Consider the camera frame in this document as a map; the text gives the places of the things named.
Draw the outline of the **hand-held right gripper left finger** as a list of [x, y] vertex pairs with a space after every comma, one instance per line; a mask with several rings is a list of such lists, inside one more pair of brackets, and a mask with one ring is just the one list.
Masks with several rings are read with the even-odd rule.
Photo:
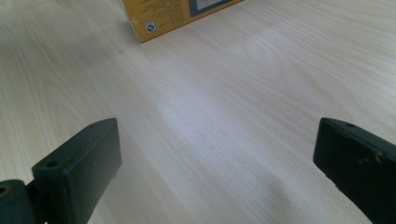
[[86, 224], [122, 165], [118, 122], [97, 121], [32, 168], [36, 188], [46, 195], [48, 224]]

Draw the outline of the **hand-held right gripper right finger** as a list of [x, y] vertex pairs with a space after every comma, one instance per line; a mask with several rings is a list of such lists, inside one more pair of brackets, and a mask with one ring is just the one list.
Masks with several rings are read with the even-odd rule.
[[313, 162], [373, 224], [396, 224], [396, 145], [354, 124], [323, 118]]

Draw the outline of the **yellow cardboard box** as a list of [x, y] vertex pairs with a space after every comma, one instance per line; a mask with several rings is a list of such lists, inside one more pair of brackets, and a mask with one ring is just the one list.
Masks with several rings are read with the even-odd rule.
[[141, 43], [230, 7], [243, 0], [122, 0]]

